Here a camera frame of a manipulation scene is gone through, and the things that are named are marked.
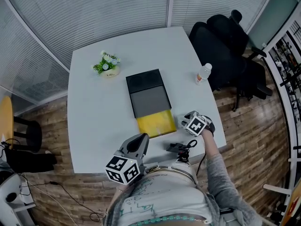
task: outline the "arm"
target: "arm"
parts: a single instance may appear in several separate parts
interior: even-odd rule
[[[231,182],[212,133],[205,129],[202,132],[202,136],[207,154],[209,193],[215,197],[215,201],[220,208],[231,208],[241,211],[246,225],[262,225],[256,211],[242,199],[234,184]]]

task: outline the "small potted plant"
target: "small potted plant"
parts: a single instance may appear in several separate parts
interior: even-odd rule
[[[105,78],[112,78],[120,73],[120,68],[117,64],[120,63],[120,58],[116,55],[110,55],[104,50],[101,51],[101,61],[93,66],[93,69]]]

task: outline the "white table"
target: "white table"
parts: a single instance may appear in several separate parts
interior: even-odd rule
[[[92,66],[100,52],[116,53],[121,72],[106,79]],[[104,167],[121,144],[139,134],[126,76],[159,69],[172,106],[173,116],[197,111],[215,125],[218,147],[226,145],[222,122],[208,82],[195,84],[201,63],[181,27],[135,32],[103,40],[73,52],[68,88],[68,131],[75,173],[104,172]],[[166,152],[170,143],[188,143],[195,137],[184,130],[150,139],[144,163],[176,158]],[[190,156],[204,153],[204,141]]]

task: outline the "gray sleeve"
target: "gray sleeve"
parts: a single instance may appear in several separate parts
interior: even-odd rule
[[[260,226],[262,221],[256,211],[239,195],[227,173],[222,155],[217,154],[207,160],[208,191],[220,208],[239,210],[243,214],[244,225]]]

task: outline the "flower pot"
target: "flower pot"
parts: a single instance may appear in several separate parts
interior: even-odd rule
[[[112,78],[120,73],[120,68],[117,65],[114,69],[106,70],[101,73],[104,78]]]

